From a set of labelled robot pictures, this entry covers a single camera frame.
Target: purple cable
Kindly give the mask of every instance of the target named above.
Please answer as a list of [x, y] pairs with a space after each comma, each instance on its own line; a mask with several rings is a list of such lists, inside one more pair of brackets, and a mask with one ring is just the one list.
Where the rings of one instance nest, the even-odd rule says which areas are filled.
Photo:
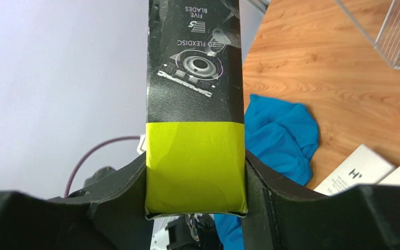
[[65, 190], [65, 195], [64, 197], [67, 198], [69, 196], [69, 191], [70, 187], [72, 185], [73, 179], [75, 178], [75, 175], [77, 174], [78, 170], [80, 169], [81, 165], [89, 158], [90, 155], [92, 155], [95, 151], [99, 150], [100, 148], [109, 145], [114, 142], [121, 142], [121, 141], [130, 141], [130, 140], [140, 140], [140, 136], [122, 136], [122, 137], [117, 137], [113, 138], [107, 141], [104, 141], [95, 147], [93, 147], [91, 150], [89, 150], [77, 163], [77, 165], [73, 168], [73, 171], [68, 179], [68, 183], [66, 184], [66, 190]]

